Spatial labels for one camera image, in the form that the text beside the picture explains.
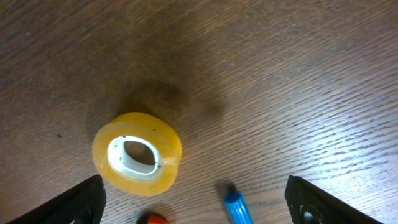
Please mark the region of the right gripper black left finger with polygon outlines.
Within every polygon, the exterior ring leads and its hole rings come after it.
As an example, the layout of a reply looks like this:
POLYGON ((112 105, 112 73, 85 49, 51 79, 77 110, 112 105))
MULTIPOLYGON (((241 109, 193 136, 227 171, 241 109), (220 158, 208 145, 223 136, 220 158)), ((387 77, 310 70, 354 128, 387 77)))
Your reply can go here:
POLYGON ((101 221, 105 205, 103 179, 96 174, 7 224, 95 224, 101 221))

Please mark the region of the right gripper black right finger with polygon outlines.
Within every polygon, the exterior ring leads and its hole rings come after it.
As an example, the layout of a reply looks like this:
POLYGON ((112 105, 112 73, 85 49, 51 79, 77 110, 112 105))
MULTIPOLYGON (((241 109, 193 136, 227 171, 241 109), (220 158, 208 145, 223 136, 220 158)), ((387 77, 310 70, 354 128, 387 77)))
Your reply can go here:
POLYGON ((381 224, 299 176, 289 176, 284 196, 294 224, 381 224))

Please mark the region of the small yellow tape roll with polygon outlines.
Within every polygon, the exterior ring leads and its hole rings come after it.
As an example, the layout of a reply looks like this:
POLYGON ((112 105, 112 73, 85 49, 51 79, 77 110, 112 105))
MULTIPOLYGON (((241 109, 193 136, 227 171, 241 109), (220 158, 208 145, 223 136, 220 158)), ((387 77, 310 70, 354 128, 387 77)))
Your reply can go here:
POLYGON ((96 133, 92 155, 97 171, 111 185, 151 197, 174 183, 182 144, 167 123, 133 112, 118 116, 96 133))

